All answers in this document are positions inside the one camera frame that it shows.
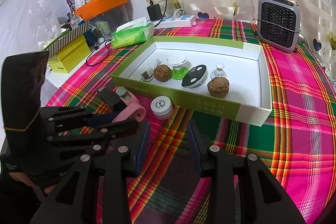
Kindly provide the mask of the left hand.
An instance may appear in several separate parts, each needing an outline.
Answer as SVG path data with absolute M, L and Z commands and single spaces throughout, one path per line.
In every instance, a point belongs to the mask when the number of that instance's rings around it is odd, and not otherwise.
M 19 182 L 22 182 L 22 183 L 24 183 L 28 186 L 32 186 L 34 188 L 37 188 L 37 186 L 30 180 L 30 178 L 24 172 L 10 172 L 9 175 L 16 181 L 19 181 Z M 56 187 L 56 185 L 45 188 L 43 190 L 43 192 L 45 194 L 50 194 L 55 187 Z

